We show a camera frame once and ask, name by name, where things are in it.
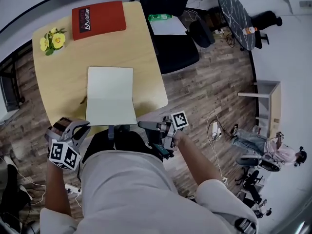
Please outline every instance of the wooden table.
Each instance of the wooden table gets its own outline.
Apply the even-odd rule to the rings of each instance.
[[[281,119],[281,85],[279,81],[258,81],[258,93],[237,93],[239,96],[258,97],[268,99],[268,115],[256,119],[268,121],[268,138],[274,138]]]
[[[133,68],[136,117],[168,104],[150,33],[141,4],[125,2],[125,31],[73,41],[72,17],[53,22],[33,34],[33,53],[39,90],[51,125],[61,117],[85,119],[89,66]],[[39,39],[52,27],[65,28],[64,49],[46,56]],[[92,133],[103,127],[93,127]]]

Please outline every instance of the white power strip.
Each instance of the white power strip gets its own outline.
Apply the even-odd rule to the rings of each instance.
[[[70,185],[70,184],[65,184],[65,189],[68,191],[69,190],[69,193],[68,194],[72,194],[72,193],[76,193],[77,196],[80,195],[82,193],[82,190],[79,189],[78,187],[76,186],[73,186],[73,185]]]

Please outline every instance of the forearm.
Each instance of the forearm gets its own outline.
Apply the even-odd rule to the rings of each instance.
[[[222,180],[219,170],[201,153],[186,134],[183,134],[178,148],[198,185],[208,179]]]
[[[280,138],[278,138],[278,139],[277,139],[277,143],[276,143],[277,149],[279,149],[279,148],[281,147],[281,145],[282,145],[282,141],[281,141]]]
[[[49,160],[47,161],[45,208],[71,216],[63,170]]]

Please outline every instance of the black office chair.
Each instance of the black office chair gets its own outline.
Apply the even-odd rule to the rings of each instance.
[[[262,40],[266,40],[268,45],[270,44],[268,35],[265,34],[265,36],[262,36],[260,30],[266,29],[272,25],[282,26],[283,24],[282,18],[277,17],[276,14],[271,10],[254,16],[251,19],[253,26],[258,29],[258,31],[256,31],[254,34],[255,47],[258,49],[262,48]]]
[[[252,195],[253,205],[254,204],[260,204],[262,201],[262,198],[260,197],[258,191],[256,190],[256,188],[254,186],[257,182],[259,182],[262,179],[262,177],[257,178],[258,175],[259,175],[259,171],[254,171],[251,175],[248,176],[245,184],[243,185],[243,188],[245,190],[249,191],[250,194]],[[243,202],[250,207],[252,204],[250,204],[249,201],[250,200],[244,200]]]
[[[181,16],[187,1],[188,0],[140,0],[146,19],[152,14]],[[196,45],[188,32],[186,36],[156,36],[153,34],[149,22],[148,26],[162,74],[180,70],[199,61]]]

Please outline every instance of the black shorts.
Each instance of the black shorts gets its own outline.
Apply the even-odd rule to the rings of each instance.
[[[82,163],[85,163],[88,157],[105,150],[131,151],[144,154],[151,154],[163,161],[161,155],[154,149],[148,148],[141,136],[136,132],[117,132],[114,139],[108,139],[108,130],[102,131],[94,135],[91,143],[85,153]]]

